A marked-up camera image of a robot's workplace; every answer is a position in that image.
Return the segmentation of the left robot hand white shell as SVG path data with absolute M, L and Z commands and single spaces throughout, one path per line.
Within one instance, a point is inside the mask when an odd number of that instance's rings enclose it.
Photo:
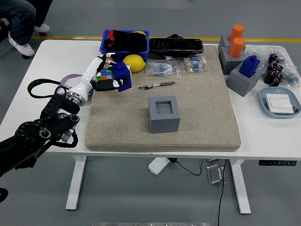
M 86 69 L 79 82 L 75 87 L 71 88 L 67 94 L 66 98 L 76 99 L 80 103 L 79 105 L 84 105 L 88 100 L 88 94 L 92 90 L 92 84 L 90 81 L 96 76 L 96 74 L 104 68 L 104 66 L 109 66 L 107 59 L 116 53 L 104 53 L 100 56 L 95 57 L 89 67 Z

